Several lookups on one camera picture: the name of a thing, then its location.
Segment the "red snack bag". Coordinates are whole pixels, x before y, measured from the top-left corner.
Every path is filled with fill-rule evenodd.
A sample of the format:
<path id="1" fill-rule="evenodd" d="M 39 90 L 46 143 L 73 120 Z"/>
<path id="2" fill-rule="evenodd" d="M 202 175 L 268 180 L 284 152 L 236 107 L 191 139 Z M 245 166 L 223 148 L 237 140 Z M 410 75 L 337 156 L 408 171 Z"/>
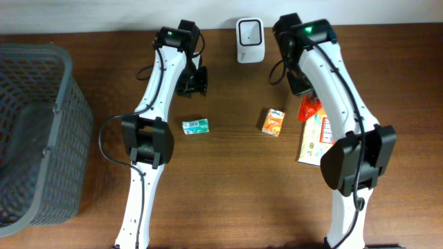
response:
<path id="1" fill-rule="evenodd" d="M 298 121 L 304 122 L 323 108 L 320 100 L 314 95 L 305 95 L 298 111 Z"/>

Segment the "orange Kleenex tissue pack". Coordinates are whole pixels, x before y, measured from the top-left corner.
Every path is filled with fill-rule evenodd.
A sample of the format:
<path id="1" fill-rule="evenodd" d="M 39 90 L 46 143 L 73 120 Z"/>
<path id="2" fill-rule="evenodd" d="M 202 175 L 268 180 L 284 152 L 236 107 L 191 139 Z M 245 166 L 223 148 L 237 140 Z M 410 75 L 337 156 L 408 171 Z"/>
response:
<path id="1" fill-rule="evenodd" d="M 262 132 L 278 137 L 282 128 L 285 113 L 275 109 L 269 109 L 264 124 L 262 125 Z"/>

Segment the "green tissue pack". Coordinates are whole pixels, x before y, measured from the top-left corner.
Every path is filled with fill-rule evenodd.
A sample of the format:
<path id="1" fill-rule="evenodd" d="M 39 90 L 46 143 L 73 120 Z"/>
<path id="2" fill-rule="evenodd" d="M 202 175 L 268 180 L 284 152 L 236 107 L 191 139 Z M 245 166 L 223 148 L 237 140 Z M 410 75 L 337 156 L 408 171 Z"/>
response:
<path id="1" fill-rule="evenodd" d="M 206 118 L 182 122 L 182 127 L 185 135 L 208 133 L 210 131 L 208 120 Z"/>

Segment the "yellow wet wipes pack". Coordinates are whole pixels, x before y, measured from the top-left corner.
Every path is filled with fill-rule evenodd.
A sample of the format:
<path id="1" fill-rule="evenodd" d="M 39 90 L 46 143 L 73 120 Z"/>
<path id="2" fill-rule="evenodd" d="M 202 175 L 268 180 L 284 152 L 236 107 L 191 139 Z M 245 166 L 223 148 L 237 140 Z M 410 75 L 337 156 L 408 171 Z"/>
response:
<path id="1" fill-rule="evenodd" d="M 319 167 L 321 158 L 333 145 L 331 124 L 325 110 L 320 109 L 305 122 L 298 162 Z"/>

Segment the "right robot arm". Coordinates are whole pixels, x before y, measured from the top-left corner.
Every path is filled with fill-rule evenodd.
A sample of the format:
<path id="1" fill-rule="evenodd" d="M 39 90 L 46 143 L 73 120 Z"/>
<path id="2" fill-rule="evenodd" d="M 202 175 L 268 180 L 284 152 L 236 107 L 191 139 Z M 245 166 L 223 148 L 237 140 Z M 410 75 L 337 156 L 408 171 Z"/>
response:
<path id="1" fill-rule="evenodd" d="M 338 37 L 326 19 L 303 22 L 283 15 L 272 27 L 291 91 L 314 94 L 322 104 L 334 144 L 320 159 L 332 191 L 332 220 L 324 248 L 366 248 L 365 215 L 397 141 L 392 126 L 371 114 L 347 71 Z"/>

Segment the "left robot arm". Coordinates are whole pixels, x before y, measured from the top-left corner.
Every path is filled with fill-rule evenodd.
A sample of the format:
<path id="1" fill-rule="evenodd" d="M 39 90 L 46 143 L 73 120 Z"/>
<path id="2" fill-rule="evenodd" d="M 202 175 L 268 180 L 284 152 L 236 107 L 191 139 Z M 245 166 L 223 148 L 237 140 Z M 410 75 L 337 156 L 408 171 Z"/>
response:
<path id="1" fill-rule="evenodd" d="M 163 27 L 155 35 L 155 60 L 143 98 L 133 113 L 123 114 L 122 135 L 131 169 L 129 194 L 115 248 L 148 248 L 150 218 L 156 188 L 174 151 L 168 124 L 174 95 L 205 95 L 208 70 L 196 50 L 203 41 L 193 21 L 181 20 L 177 28 Z"/>

